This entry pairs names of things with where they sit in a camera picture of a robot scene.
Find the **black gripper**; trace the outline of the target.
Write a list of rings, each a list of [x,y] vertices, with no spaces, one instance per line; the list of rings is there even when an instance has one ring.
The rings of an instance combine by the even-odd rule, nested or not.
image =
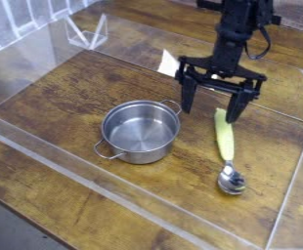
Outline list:
[[[242,53],[253,60],[268,54],[264,51],[260,55],[250,55],[249,40],[253,34],[253,31],[221,31],[209,57],[179,57],[175,79],[182,85],[182,109],[186,113],[192,112],[198,86],[217,88],[232,95],[226,112],[228,123],[238,120],[249,102],[260,97],[268,77],[240,64]]]

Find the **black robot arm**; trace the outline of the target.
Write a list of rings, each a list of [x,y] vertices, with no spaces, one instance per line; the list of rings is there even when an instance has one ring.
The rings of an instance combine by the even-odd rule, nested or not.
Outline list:
[[[250,101],[261,96],[265,74],[240,65],[244,52],[249,52],[248,41],[260,30],[272,42],[266,26],[278,23],[273,14],[273,0],[197,0],[198,7],[222,12],[216,27],[217,41],[213,55],[206,58],[179,57],[175,79],[182,85],[182,109],[192,111],[198,86],[216,88],[232,94],[226,122],[240,118]]]

